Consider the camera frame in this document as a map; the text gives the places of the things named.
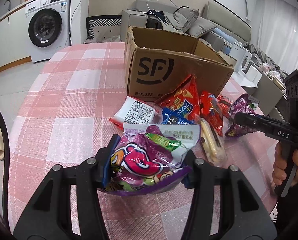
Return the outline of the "person's right hand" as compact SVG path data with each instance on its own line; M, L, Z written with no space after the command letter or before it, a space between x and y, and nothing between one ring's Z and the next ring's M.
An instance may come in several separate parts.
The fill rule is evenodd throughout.
M285 169L287 168L287 161L282 158L282 150L282 145L280 142L278 142L275 147L275 162L273 165L274 171L272 173L272 179L276 186L281 185L282 182L287 178L287 174L285 172ZM294 186L298 183L298 150L295 150L293 153L293 162L297 166L297 171L291 186Z

